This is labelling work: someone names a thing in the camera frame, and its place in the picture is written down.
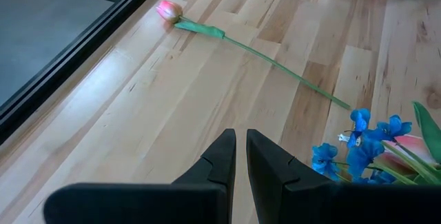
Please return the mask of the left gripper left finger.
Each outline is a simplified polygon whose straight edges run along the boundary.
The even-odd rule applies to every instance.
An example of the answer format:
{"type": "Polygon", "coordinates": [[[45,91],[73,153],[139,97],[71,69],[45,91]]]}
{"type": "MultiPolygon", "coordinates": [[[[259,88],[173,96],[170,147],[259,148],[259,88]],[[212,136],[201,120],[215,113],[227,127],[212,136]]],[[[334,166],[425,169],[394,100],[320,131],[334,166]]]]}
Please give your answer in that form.
{"type": "Polygon", "coordinates": [[[45,224],[230,224],[236,133],[224,130],[169,184],[75,183],[51,193],[45,224]]]}

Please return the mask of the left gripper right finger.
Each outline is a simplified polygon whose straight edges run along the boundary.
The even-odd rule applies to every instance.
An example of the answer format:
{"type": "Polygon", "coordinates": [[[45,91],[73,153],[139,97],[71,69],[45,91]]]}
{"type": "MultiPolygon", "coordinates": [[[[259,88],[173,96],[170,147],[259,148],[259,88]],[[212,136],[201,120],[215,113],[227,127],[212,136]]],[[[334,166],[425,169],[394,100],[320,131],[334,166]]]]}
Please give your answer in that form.
{"type": "Polygon", "coordinates": [[[247,166],[260,224],[441,224],[441,186],[337,183],[254,129],[247,166]]]}

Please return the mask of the blue artificial flower spray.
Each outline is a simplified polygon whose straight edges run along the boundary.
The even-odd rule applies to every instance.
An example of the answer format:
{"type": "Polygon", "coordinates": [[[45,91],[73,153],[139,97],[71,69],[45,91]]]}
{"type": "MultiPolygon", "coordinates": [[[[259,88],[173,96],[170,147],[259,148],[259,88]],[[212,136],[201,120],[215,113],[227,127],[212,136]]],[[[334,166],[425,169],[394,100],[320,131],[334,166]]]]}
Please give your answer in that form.
{"type": "Polygon", "coordinates": [[[389,117],[389,121],[378,122],[376,129],[369,129],[371,113],[366,108],[353,110],[350,114],[353,129],[349,136],[343,136],[349,152],[344,163],[335,161],[338,148],[323,143],[312,148],[312,169],[335,181],[340,180],[339,169],[344,167],[354,183],[390,184],[396,177],[380,167],[372,166],[375,159],[386,152],[384,141],[394,141],[398,136],[410,133],[411,122],[404,122],[398,115],[389,117]]]}

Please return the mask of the pink artificial tulip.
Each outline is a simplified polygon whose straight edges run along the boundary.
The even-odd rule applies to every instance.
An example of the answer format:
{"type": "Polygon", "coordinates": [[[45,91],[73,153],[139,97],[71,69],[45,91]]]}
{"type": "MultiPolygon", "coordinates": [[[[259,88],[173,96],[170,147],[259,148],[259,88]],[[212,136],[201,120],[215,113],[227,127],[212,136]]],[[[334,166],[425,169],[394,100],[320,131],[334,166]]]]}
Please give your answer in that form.
{"type": "Polygon", "coordinates": [[[204,34],[210,37],[215,37],[218,39],[225,40],[231,44],[237,45],[238,47],[246,50],[247,52],[250,52],[263,60],[269,62],[276,68],[279,68],[283,72],[286,72],[289,76],[297,79],[300,83],[303,85],[306,85],[310,89],[320,93],[321,95],[328,98],[331,102],[334,102],[335,104],[339,105],[340,107],[350,110],[351,107],[349,104],[343,102],[342,100],[338,99],[337,97],[333,96],[332,94],[325,92],[324,90],[320,89],[318,86],[314,85],[313,83],[309,82],[308,80],[304,79],[300,75],[296,74],[295,72],[291,71],[290,69],[286,68],[284,65],[280,64],[279,62],[271,59],[270,57],[264,55],[263,53],[243,44],[240,43],[230,37],[228,37],[225,32],[215,26],[207,26],[203,25],[197,22],[194,22],[187,17],[183,15],[183,9],[180,5],[177,3],[174,3],[172,1],[166,1],[162,0],[157,6],[156,11],[158,14],[168,23],[171,23],[175,28],[187,30],[194,33],[204,34]]]}
{"type": "Polygon", "coordinates": [[[405,185],[441,185],[441,128],[423,104],[412,103],[421,137],[410,134],[412,124],[398,115],[379,122],[376,139],[384,153],[373,161],[373,166],[405,185]]]}

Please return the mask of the black aluminium table frame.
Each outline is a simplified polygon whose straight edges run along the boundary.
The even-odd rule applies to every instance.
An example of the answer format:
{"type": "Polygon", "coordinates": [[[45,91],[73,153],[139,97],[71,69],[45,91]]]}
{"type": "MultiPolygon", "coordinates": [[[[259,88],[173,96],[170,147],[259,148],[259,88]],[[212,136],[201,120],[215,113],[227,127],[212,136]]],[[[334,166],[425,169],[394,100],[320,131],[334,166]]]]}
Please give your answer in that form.
{"type": "Polygon", "coordinates": [[[145,0],[0,0],[0,145],[145,0]]]}

